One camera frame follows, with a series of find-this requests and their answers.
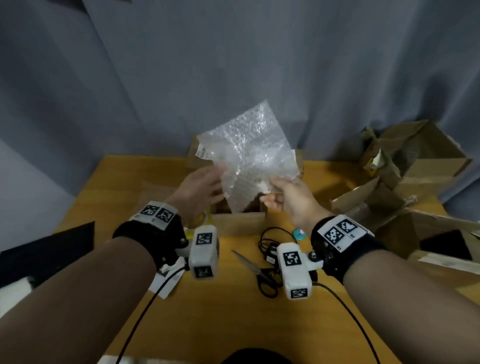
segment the hand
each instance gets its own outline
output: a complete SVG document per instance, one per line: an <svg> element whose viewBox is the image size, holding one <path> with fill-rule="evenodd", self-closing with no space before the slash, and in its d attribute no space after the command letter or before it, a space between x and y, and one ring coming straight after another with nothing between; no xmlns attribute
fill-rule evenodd
<svg viewBox="0 0 480 364"><path fill-rule="evenodd" d="M224 199L220 181L224 171L223 166L210 166L190 173L165 202L175 207L184 223L188 223L200 215L207 205Z"/></svg>
<svg viewBox="0 0 480 364"><path fill-rule="evenodd" d="M308 236L321 219L333 214L321 207L305 182L300 179L288 181L280 177L271 177L273 186L281 193L271 193L260 197L265 206L285 211L293 225L304 230Z"/></svg>

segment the scissors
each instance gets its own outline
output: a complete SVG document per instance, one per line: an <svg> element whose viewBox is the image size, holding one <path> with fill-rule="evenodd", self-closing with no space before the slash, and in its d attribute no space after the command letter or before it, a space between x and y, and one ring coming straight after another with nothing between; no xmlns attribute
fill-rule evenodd
<svg viewBox="0 0 480 364"><path fill-rule="evenodd" d="M278 289L283 286L282 276L278 269L260 268L235 250L232 250L232 252L248 269L256 274L258 289L265 297L275 298L278 296Z"/></svg>

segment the scissor blade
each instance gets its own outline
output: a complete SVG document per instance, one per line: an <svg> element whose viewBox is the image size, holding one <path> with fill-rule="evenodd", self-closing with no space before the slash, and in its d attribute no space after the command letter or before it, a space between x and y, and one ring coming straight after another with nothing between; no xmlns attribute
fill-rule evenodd
<svg viewBox="0 0 480 364"><path fill-rule="evenodd" d="M237 258L243 263L245 264L248 269L250 269L251 271L253 271L255 274L262 274L261 270L260 270L260 267L254 263L252 263L250 260L248 260L247 258L245 258L242 254L239 254L237 253L235 250L232 250L233 253L235 253L235 255L237 256Z"/></svg>

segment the black wrist strap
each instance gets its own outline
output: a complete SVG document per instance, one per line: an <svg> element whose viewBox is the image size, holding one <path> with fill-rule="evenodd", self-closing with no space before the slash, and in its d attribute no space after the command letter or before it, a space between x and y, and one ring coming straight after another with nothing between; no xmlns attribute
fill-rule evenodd
<svg viewBox="0 0 480 364"><path fill-rule="evenodd" d="M143 245L152 256L155 266L175 264L178 259L175 249L180 247L180 241L185 238L181 219L178 215L172 219L163 231L148 223L127 221L121 224L113 233L113 238L124 236Z"/></svg>
<svg viewBox="0 0 480 364"><path fill-rule="evenodd" d="M318 233L318 230L334 217L324 218L315 225L311 241L313 249L324 259L324 272L335 277L343 284L345 273L355 261L369 252L385 249L385 247L374 236L365 234L341 253L332 249L329 243Z"/></svg>

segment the gray curtain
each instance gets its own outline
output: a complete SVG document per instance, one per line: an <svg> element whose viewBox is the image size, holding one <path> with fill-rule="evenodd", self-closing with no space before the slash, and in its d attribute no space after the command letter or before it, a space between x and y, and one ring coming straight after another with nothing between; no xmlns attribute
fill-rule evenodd
<svg viewBox="0 0 480 364"><path fill-rule="evenodd" d="M0 90L16 114L0 138L69 191L104 153L183 156L263 99L308 159L353 160L364 126L421 118L480 157L480 2L84 4L1 14ZM449 212L480 219L479 176L473 164L442 195Z"/></svg>

